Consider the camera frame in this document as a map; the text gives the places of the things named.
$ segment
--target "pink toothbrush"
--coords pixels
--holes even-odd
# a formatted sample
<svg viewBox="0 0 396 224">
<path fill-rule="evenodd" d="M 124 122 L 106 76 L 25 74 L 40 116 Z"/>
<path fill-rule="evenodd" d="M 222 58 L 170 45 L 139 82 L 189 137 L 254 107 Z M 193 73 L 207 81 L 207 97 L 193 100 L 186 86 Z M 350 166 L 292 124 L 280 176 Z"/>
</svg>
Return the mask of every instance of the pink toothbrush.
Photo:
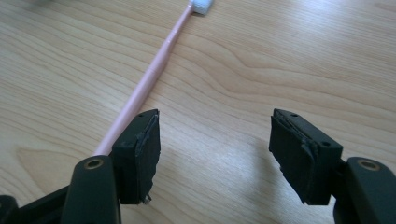
<svg viewBox="0 0 396 224">
<path fill-rule="evenodd" d="M 186 24 L 187 19 L 190 17 L 192 12 L 206 15 L 212 3 L 213 0 L 190 0 L 187 8 L 178 19 L 171 33 L 166 37 L 145 75 L 140 79 L 128 102 L 125 104 L 116 120 L 114 120 L 110 129 L 107 131 L 107 134 L 102 139 L 102 142 L 93 153 L 93 156 L 108 155 L 111 152 L 112 145 L 132 119 L 137 115 L 141 106 L 146 101 L 146 98 L 149 96 L 149 93 L 158 77 L 163 72 L 163 69 L 169 60 L 171 50 L 181 33 L 181 29 L 184 24 Z"/>
</svg>

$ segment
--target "wooden table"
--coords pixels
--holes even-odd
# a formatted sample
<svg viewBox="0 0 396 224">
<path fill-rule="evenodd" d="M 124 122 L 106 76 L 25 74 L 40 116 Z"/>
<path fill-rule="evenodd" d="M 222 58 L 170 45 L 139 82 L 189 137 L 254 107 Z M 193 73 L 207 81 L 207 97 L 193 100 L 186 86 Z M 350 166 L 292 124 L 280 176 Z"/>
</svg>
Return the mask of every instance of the wooden table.
<svg viewBox="0 0 396 224">
<path fill-rule="evenodd" d="M 0 1 L 0 194 L 67 185 L 186 0 Z M 332 223 L 268 151 L 274 108 L 396 172 L 396 3 L 215 1 L 193 16 L 142 108 L 161 111 L 150 205 L 123 223 Z"/>
</svg>

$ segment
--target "metal screw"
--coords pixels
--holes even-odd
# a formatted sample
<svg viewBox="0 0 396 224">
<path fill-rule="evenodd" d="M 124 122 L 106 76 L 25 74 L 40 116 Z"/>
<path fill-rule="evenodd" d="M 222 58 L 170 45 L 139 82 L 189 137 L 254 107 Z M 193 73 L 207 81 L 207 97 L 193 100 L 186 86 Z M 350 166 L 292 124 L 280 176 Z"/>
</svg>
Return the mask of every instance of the metal screw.
<svg viewBox="0 0 396 224">
<path fill-rule="evenodd" d="M 381 167 L 373 161 L 358 160 L 358 164 L 366 170 L 379 171 Z"/>
<path fill-rule="evenodd" d="M 99 159 L 92 159 L 85 162 L 84 168 L 87 170 L 93 170 L 103 165 L 103 161 Z"/>
</svg>

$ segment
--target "white bristles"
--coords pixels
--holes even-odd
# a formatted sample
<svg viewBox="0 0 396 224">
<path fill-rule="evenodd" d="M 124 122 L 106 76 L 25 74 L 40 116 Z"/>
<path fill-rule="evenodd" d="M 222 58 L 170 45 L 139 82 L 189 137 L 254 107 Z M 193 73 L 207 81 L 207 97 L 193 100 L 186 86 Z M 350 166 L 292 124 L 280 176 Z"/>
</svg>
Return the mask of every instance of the white bristles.
<svg viewBox="0 0 396 224">
<path fill-rule="evenodd" d="M 206 15 L 212 3 L 213 0 L 192 0 L 193 10 L 196 13 Z"/>
</svg>

